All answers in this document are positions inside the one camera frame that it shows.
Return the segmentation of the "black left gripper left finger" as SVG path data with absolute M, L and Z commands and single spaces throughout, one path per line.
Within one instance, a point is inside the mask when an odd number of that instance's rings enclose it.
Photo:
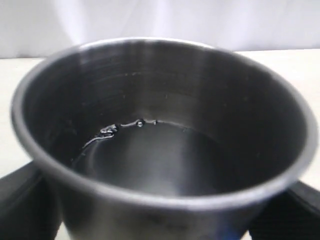
M 2 240 L 54 240 L 61 222 L 56 198 L 34 163 L 0 179 Z

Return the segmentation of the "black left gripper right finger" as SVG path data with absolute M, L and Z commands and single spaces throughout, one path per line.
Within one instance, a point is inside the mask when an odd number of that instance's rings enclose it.
M 297 182 L 252 222 L 253 240 L 320 240 L 320 192 Z

